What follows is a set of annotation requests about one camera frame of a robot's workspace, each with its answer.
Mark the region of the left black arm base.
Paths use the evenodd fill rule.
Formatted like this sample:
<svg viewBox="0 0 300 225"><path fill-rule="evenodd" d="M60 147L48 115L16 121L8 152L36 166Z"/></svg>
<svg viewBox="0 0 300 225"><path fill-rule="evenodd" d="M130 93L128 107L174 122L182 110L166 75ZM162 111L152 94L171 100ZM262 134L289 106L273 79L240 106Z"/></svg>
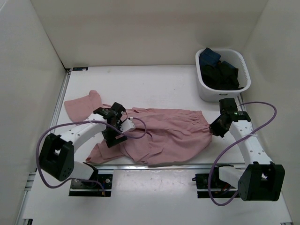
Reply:
<svg viewBox="0 0 300 225"><path fill-rule="evenodd" d="M110 197L112 194L113 174L98 173L97 182L73 180L69 196L72 197Z"/></svg>

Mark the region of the pink trousers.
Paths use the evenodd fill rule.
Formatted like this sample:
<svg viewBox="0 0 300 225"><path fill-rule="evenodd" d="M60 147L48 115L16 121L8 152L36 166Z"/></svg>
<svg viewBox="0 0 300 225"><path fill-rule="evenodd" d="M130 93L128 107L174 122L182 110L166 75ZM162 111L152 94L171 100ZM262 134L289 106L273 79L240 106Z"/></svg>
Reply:
<svg viewBox="0 0 300 225"><path fill-rule="evenodd" d="M202 111L183 109L127 109L134 118L133 138L108 148L97 143L86 158L87 163L101 164L128 157L138 164L158 165L186 162L212 141L209 123Z"/></svg>

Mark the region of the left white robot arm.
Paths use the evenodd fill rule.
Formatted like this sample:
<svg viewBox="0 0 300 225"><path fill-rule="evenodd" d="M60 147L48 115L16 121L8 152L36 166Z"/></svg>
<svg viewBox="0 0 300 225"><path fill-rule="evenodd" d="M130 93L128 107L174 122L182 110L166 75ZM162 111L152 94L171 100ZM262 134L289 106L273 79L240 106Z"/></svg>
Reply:
<svg viewBox="0 0 300 225"><path fill-rule="evenodd" d="M71 123L72 128L60 135L45 132L37 144L38 172L46 172L58 181L82 180L89 188L96 186L98 170L90 164L75 161L75 153L97 134L102 134L100 142L108 148L127 140L125 133L135 126L131 119L122 119L125 112L121 104L114 103L110 108L100 107Z"/></svg>

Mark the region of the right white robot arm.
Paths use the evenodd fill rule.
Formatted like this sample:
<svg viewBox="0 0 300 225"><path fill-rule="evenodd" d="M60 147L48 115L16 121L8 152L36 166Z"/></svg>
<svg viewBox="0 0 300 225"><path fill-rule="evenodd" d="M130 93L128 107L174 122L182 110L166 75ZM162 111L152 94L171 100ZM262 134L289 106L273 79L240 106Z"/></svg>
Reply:
<svg viewBox="0 0 300 225"><path fill-rule="evenodd" d="M243 201L275 202L279 199L285 170L282 165L272 161L255 135L275 119L277 109L273 105L271 107L274 110L272 117L254 129L248 113L239 111L233 98L219 101L220 116L210 124L210 132L220 137L230 133L235 142L223 150L213 162L208 177L208 194L213 200L211 183L218 188L227 183L235 188L236 192L225 203L213 201L217 206L228 205L236 196ZM218 166L219 159L236 145L241 151L246 169L241 171L230 165Z"/></svg>

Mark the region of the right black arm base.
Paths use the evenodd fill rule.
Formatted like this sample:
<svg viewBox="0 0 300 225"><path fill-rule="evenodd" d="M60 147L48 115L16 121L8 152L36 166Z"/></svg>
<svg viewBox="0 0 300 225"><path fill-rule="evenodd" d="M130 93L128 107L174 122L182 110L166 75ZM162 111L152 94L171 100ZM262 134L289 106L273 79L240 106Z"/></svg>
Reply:
<svg viewBox="0 0 300 225"><path fill-rule="evenodd" d="M208 192L208 178L208 173L197 173L192 178L192 181L196 184L198 199L210 198ZM236 192L236 189L233 186L221 181L215 175L212 176L210 188L213 198L231 198Z"/></svg>

